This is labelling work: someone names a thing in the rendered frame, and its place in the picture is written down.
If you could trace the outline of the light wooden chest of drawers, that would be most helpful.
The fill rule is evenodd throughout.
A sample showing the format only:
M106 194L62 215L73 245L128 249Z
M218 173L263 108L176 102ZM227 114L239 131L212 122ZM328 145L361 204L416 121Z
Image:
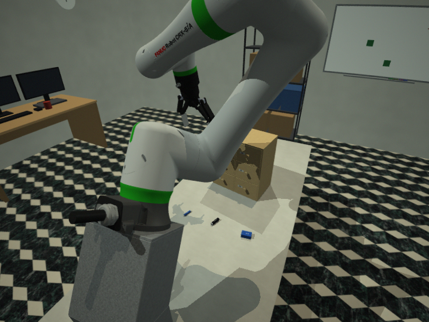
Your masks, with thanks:
M247 135L247 137L244 139L244 141L242 142L242 144L244 145L248 145L262 150L261 166L257 167L260 169L258 184L245 180L247 182L250 182L258 186L256 200L248 197L254 201L258 201L262 196L262 194L270 186L271 179L272 179L273 164L275 160L277 137L278 135L275 135L275 134L270 134L267 132L252 129ZM237 155L237 152L235 153L235 159L233 158L235 160L234 175L225 172L227 174L234 176L234 187L235 187L235 177L237 177L235 176L235 167L236 167L236 160L237 160L236 155ZM237 161L242 162L240 160L237 160Z

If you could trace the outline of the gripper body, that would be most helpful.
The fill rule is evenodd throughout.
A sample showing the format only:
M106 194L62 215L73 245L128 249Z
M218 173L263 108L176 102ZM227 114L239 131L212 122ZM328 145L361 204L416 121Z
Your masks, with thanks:
M183 98L184 101L189 100L188 102L189 107L194 108L194 106L190 103L190 101L193 101L198 106L199 104L198 98L200 99L198 86L188 90L180 90L180 92L182 97L186 97L186 98Z

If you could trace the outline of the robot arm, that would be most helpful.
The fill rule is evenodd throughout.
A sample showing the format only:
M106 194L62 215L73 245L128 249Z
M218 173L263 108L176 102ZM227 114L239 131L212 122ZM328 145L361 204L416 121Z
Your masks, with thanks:
M209 125L193 134L160 122L135 124L120 194L99 196L94 210L72 211L70 224L97 222L123 234L164 231L176 179L208 183L224 174L262 114L324 46L325 14L312 0L189 0L135 57L143 76L173 70L175 87L192 89L199 85L195 52L249 26L263 44Z

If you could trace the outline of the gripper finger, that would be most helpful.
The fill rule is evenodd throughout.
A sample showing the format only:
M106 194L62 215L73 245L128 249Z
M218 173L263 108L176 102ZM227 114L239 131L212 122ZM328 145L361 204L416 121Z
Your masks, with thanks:
M213 114L212 110L210 109L209 105L207 104L206 98L199 99L199 105L197 106L193 101L190 101L190 103L203 115L205 120L207 121L207 125L213 120L215 115Z
M178 95L178 106L177 106L177 112L181 114L181 117L182 117L182 121L183 121L184 127L186 127L186 126L188 126L188 125L189 125L188 118L187 118L187 114L186 114L186 110L187 110L187 108L188 108L188 106L189 106L189 105L188 105L189 100L186 100L186 101L185 101L184 106L183 106L183 102L184 102L184 99L183 99L183 97L181 96L181 94L180 94L180 95Z

